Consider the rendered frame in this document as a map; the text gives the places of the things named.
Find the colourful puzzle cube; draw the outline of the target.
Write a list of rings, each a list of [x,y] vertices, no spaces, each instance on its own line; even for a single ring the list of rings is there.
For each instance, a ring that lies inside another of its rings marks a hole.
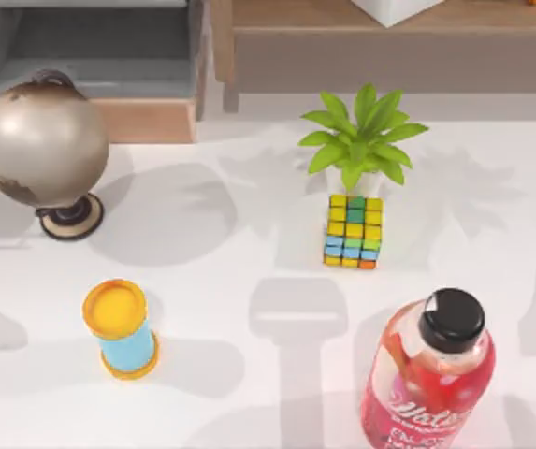
[[[323,263],[373,270],[382,248],[384,202],[379,197],[331,195]]]

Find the red bottle with black cap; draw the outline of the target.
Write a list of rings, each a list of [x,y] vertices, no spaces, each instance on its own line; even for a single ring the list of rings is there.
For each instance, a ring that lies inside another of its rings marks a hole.
[[[450,449],[496,364],[485,312],[445,287],[399,309],[380,338],[361,407],[372,449]]]

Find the wooden open shelf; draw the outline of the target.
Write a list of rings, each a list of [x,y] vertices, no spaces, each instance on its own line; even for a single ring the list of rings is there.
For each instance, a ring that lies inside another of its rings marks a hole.
[[[536,6],[445,0],[385,28],[351,0],[208,0],[224,106],[241,94],[536,94]]]

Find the white box on shelf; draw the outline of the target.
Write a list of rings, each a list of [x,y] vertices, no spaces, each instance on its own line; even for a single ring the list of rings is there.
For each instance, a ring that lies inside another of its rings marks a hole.
[[[445,0],[351,0],[385,28],[443,3]]]

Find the pale wooden drawer front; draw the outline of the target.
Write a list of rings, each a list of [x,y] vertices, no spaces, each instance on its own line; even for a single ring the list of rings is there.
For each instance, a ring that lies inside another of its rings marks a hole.
[[[193,98],[93,98],[114,144],[186,144],[196,141]]]

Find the open drawer with grey inside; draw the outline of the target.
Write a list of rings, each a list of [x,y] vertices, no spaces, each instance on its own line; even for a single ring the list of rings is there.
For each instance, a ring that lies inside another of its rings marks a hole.
[[[204,0],[0,0],[0,93],[42,69],[93,98],[193,98],[203,113]]]

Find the beige globe on stand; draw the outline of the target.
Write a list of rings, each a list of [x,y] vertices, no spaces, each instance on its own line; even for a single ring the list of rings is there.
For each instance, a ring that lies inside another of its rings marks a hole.
[[[92,189],[109,159],[100,112],[59,70],[0,94],[0,192],[34,209],[56,240],[90,236],[104,206]]]

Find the yellow and blue can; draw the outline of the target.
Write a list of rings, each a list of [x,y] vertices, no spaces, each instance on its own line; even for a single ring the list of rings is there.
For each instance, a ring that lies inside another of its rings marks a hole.
[[[82,316],[112,376],[135,380],[153,370],[159,340],[150,328],[147,299],[138,285],[124,279],[98,284],[86,296]]]

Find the green plant in white pot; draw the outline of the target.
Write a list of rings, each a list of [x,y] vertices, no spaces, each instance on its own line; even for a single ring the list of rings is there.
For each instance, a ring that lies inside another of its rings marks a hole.
[[[298,142],[300,147],[316,149],[308,173],[335,167],[347,194],[365,175],[382,174],[398,185],[404,184],[404,170],[412,168],[413,162],[398,144],[426,133],[429,127],[412,123],[410,116],[398,108],[402,95],[401,90],[379,95],[374,85],[367,83],[356,93],[353,109],[349,110],[337,95],[322,91],[324,107],[301,115],[303,120],[323,127]]]

